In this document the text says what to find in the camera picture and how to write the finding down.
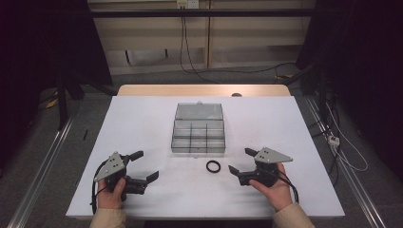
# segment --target black rubber ring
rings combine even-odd
[[[209,165],[210,163],[214,163],[214,164],[218,165],[219,168],[218,168],[217,170],[211,170],[211,169],[208,167],[208,165]],[[218,173],[218,172],[220,172],[220,170],[221,170],[221,165],[219,164],[218,161],[210,160],[210,161],[207,162],[207,165],[205,166],[205,168],[206,168],[206,169],[208,170],[208,172],[210,172],[210,173]]]

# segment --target hand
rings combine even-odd
[[[278,170],[285,174],[284,165],[278,163]],[[276,212],[293,203],[291,200],[290,186],[282,180],[278,180],[273,186],[266,187],[264,184],[250,180],[249,184],[260,191],[269,200]]]
[[[105,180],[98,182],[98,207],[105,209],[120,209],[122,207],[121,194],[125,189],[125,179],[120,179],[111,193],[106,188]]]

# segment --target metal rail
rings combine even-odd
[[[326,128],[323,125],[323,123],[320,121],[319,115],[317,114],[317,112],[318,112],[317,103],[312,98],[306,97],[305,99],[306,99],[306,103],[307,103],[308,107],[310,108],[310,110],[312,112],[312,115],[314,116],[315,120],[317,121],[317,124],[318,124],[320,130],[324,131]],[[342,150],[340,150],[339,154],[340,154],[340,156],[343,157],[344,160],[347,161],[347,158],[345,157]],[[349,185],[358,201],[358,204],[361,206],[361,209],[364,212],[367,220],[370,222],[371,226],[374,228],[387,227],[385,222],[383,221],[382,217],[380,216],[378,210],[376,209],[376,206],[375,206],[373,200],[371,199],[368,192],[365,190],[365,187],[359,180],[358,176],[356,175],[354,169],[340,160],[338,161],[338,165],[339,165],[341,171],[343,172],[347,182],[349,183]]]
[[[120,18],[120,17],[313,17],[335,16],[340,9],[44,9],[36,14],[68,17]]]
[[[17,207],[14,215],[11,218],[11,221],[8,225],[8,228],[23,228],[27,223],[29,215],[35,205],[35,202],[38,200],[39,195],[41,194],[42,188],[45,185],[45,182],[48,178],[48,174],[54,161],[59,154],[59,151],[62,148],[63,142],[66,139],[68,131],[73,123],[74,117],[77,115],[79,110],[79,105],[74,106],[72,110],[72,114],[67,119],[67,123],[65,126],[56,133],[55,139],[41,164],[38,172],[36,173],[35,178],[30,183],[29,189],[24,195],[22,201]]]

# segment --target black cable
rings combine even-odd
[[[97,171],[95,171],[94,179],[95,179],[95,177],[97,177],[98,173],[100,172],[101,168],[106,164],[106,162],[107,162],[107,160],[103,161],[101,163],[101,165],[97,168]],[[93,180],[92,181],[92,196],[91,196],[90,205],[92,206],[92,214],[94,214],[94,215],[97,212],[97,196],[98,196],[98,193],[95,194],[95,181]]]
[[[190,62],[190,65],[192,66],[193,71],[188,71],[186,69],[184,69],[183,64],[182,64],[182,49],[183,49],[183,38],[186,42],[186,50],[187,50],[187,56]],[[180,52],[180,62],[181,62],[181,68],[184,72],[186,73],[191,73],[191,74],[197,74],[199,78],[210,82],[210,83],[214,83],[214,84],[218,84],[217,82],[214,82],[212,80],[208,80],[203,78],[200,74],[201,73],[207,73],[207,72],[229,72],[229,73],[260,73],[260,72],[264,72],[264,71],[268,71],[271,69],[274,69],[276,71],[276,80],[277,80],[277,68],[284,66],[284,65],[295,65],[295,63],[282,63],[282,64],[278,64],[276,66],[272,66],[269,68],[265,68],[265,69],[258,69],[258,70],[250,70],[250,71],[241,71],[241,70],[229,70],[229,69],[207,69],[207,70],[200,70],[197,71],[194,67],[193,67],[193,63],[192,63],[192,59],[190,58],[190,53],[189,53],[189,45],[187,42],[187,27],[186,27],[186,19],[184,17],[182,17],[182,41],[181,41],[181,52]]]
[[[130,58],[128,57],[127,50],[125,50],[125,57],[126,57],[127,63],[128,63],[129,65],[131,65],[131,63],[130,63]]]
[[[182,64],[182,49],[183,49],[183,37],[185,39],[186,42],[186,49],[187,49],[187,57],[189,59],[190,65],[192,66],[193,72],[191,71],[187,71],[186,69],[184,69],[183,64]],[[205,79],[203,78],[198,71],[196,71],[196,69],[193,67],[193,63],[192,63],[192,59],[190,58],[190,53],[189,53],[189,45],[187,43],[187,28],[186,28],[186,19],[184,17],[182,17],[182,41],[181,41],[181,54],[180,54],[180,58],[181,58],[181,68],[184,72],[186,73],[195,73],[200,79],[212,83],[212,84],[218,84],[215,81],[209,80],[209,79]]]
[[[106,189],[106,186],[103,188],[103,189],[101,189],[101,190],[99,190],[98,192],[97,192],[97,194],[95,194],[95,197],[98,197],[98,194],[100,194],[102,191],[104,191]]]
[[[290,179],[287,177],[287,175],[285,175],[285,173],[283,173],[283,172],[281,172],[281,171],[279,170],[279,173],[282,174],[282,175],[284,175],[284,177],[285,177],[286,179],[284,179],[284,178],[282,178],[280,175],[276,175],[276,174],[274,174],[274,173],[272,173],[272,172],[270,172],[270,171],[267,171],[267,170],[264,170],[264,169],[261,169],[261,170],[262,170],[264,173],[268,173],[268,174],[270,174],[271,176],[273,176],[273,177],[275,177],[275,178],[277,178],[277,179],[279,179],[279,180],[281,180],[281,181],[287,183],[287,184],[293,189],[295,202],[299,203],[299,195],[298,195],[297,188],[291,183]]]
[[[339,117],[339,115],[338,115],[338,110],[337,110],[337,107],[336,107],[336,96],[334,96],[334,97],[329,101],[329,103],[330,103],[330,109],[331,109],[332,113],[335,112],[336,124],[337,124],[338,128],[340,128],[340,117]],[[339,131],[338,129],[337,129],[337,131],[336,131],[336,136],[340,139],[340,131]],[[329,149],[330,149],[330,151],[332,152],[332,155],[334,155],[334,154],[333,154],[333,151],[332,151],[332,146],[329,145]],[[336,180],[335,180],[335,182],[333,183],[333,186],[336,186],[337,181],[338,181],[338,166],[337,166],[337,164],[336,164],[336,161],[337,161],[338,155],[340,154],[340,150],[341,150],[341,144],[339,144],[338,147],[337,147],[337,149],[336,149],[336,154],[334,155],[334,158],[333,158],[333,160],[332,160],[331,167],[330,167],[330,169],[329,169],[329,171],[328,171],[328,175],[331,175],[332,172],[333,172],[334,167],[336,167]]]
[[[329,102],[331,102],[330,109],[331,109],[332,113],[333,113],[334,111],[336,112],[337,119],[338,119],[337,125],[339,125],[340,122],[339,122],[338,111],[337,111],[337,108],[336,108],[335,101],[334,101],[334,99],[332,99],[332,100],[330,100]],[[322,134],[326,134],[326,137],[327,137],[327,136],[328,136],[328,135],[327,135],[328,131],[331,130],[331,129],[333,128],[334,124],[335,124],[332,118],[330,119],[329,125],[327,125],[326,123],[324,123],[322,120],[319,120],[319,121],[317,121],[316,123],[310,124],[310,125],[308,126],[308,129],[312,128],[313,125],[315,125],[315,124],[317,124],[317,123],[320,123],[320,122],[323,123],[323,126],[325,127],[325,129],[324,129],[323,131],[320,131],[319,133],[316,133],[315,135],[311,135],[312,138],[314,138],[314,137],[316,137],[316,136],[319,136],[319,135],[322,135]]]
[[[275,84],[278,80],[278,72],[277,72],[277,66],[275,67],[275,81],[273,82],[273,84]]]

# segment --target white tabletop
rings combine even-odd
[[[173,154],[170,148],[178,103],[222,104],[226,149],[223,155]],[[160,171],[144,195],[127,195],[126,214],[137,219],[268,219],[275,213],[251,186],[240,186],[228,165],[253,171],[245,147],[267,146],[290,156],[285,163],[299,201],[310,217],[341,217],[343,209],[327,176],[294,97],[114,97],[67,216],[90,219],[91,184],[102,161],[114,151],[144,156],[127,166],[131,178]],[[217,174],[206,170],[210,160]]]

